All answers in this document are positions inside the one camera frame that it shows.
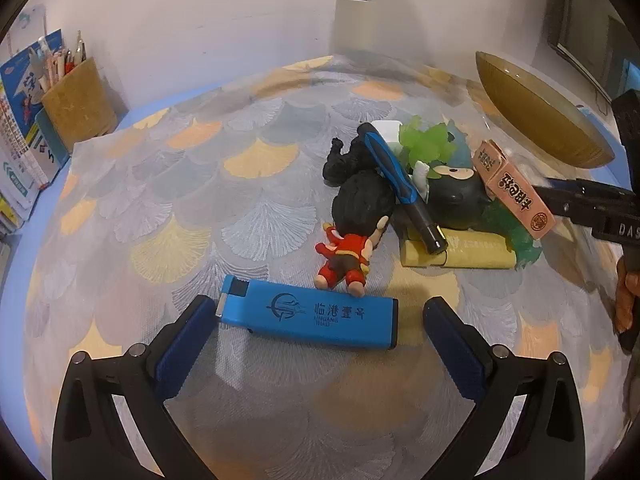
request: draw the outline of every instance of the black animal figurine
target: black animal figurine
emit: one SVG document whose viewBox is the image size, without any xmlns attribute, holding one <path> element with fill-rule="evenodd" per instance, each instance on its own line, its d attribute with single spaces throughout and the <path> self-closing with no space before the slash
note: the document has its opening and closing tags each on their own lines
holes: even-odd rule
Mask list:
<svg viewBox="0 0 640 480">
<path fill-rule="evenodd" d="M 337 137 L 331 140 L 331 151 L 322 168 L 322 177 L 330 186 L 341 186 L 350 176 L 359 171 L 376 171 L 378 167 L 370 151 L 364 145 L 361 135 L 351 141 L 347 153 L 341 153 L 343 146 L 344 143 Z"/>
</svg>

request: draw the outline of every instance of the white toy piece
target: white toy piece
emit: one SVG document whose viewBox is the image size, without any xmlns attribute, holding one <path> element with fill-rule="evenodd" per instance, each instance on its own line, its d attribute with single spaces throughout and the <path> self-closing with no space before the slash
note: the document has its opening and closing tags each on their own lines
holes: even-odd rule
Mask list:
<svg viewBox="0 0 640 480">
<path fill-rule="evenodd" d="M 385 139 L 389 149 L 395 156 L 400 155 L 402 144 L 400 144 L 400 121 L 371 121 L 371 125 L 378 131 L 380 136 Z"/>
<path fill-rule="evenodd" d="M 422 199 L 427 202 L 429 198 L 429 181 L 427 174 L 431 168 L 421 160 L 417 160 L 414 166 L 414 173 L 411 180 L 414 182 L 415 189 L 418 190 Z"/>
</svg>

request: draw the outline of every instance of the orange object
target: orange object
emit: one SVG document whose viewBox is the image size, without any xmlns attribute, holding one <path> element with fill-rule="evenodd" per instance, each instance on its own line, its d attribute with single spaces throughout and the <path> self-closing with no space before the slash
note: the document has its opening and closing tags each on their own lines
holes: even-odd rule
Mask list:
<svg viewBox="0 0 640 480">
<path fill-rule="evenodd" d="M 474 166 L 485 186 L 524 225 L 535 240 L 547 234 L 556 219 L 529 181 L 492 140 L 484 140 L 474 153 Z"/>
</svg>

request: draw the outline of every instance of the screw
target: screw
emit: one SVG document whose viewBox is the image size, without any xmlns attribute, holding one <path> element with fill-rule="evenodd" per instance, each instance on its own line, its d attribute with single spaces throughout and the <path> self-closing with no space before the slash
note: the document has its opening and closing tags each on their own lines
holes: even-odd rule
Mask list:
<svg viewBox="0 0 640 480">
<path fill-rule="evenodd" d="M 135 343 L 129 348 L 129 355 L 132 357 L 140 357 L 145 353 L 146 345 L 144 343 Z"/>
<path fill-rule="evenodd" d="M 84 361 L 85 357 L 86 357 L 86 352 L 81 350 L 71 356 L 71 362 L 75 365 L 79 365 L 82 361 Z"/>
<path fill-rule="evenodd" d="M 509 349 L 505 345 L 496 345 L 492 348 L 492 351 L 498 359 L 506 359 L 510 354 Z"/>
<path fill-rule="evenodd" d="M 553 354 L 551 354 L 551 358 L 554 360 L 554 362 L 557 365 L 565 365 L 566 364 L 566 357 L 561 352 L 553 352 Z"/>
</svg>

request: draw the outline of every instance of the table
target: table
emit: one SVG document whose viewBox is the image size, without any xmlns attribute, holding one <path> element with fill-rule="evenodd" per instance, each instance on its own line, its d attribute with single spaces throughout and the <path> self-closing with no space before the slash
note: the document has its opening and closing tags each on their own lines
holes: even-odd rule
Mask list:
<svg viewBox="0 0 640 480">
<path fill-rule="evenodd" d="M 521 171 L 587 176 L 527 142 L 479 84 L 373 54 L 296 63 L 205 92 L 132 127 L 76 146 L 31 276 L 24 395 L 50 475 L 58 394 L 69 357 L 120 355 L 148 342 L 228 272 L 312 286 L 335 189 L 322 164 L 332 137 L 362 121 L 455 120 L 474 149 L 492 138 Z M 567 222 L 523 270 L 407 269 L 389 231 L 371 259 L 369 294 L 399 299 L 398 347 L 351 352 L 226 327 L 205 345 L 167 408 L 221 478 L 420 478 L 471 405 L 425 338 L 424 301 L 443 296 L 490 344 L 569 358 L 584 417 L 587 471 L 623 427 L 628 359 L 609 318 L 615 256 Z M 501 457 L 523 399 L 483 468 Z M 121 399 L 141 462 L 156 466 Z"/>
</svg>

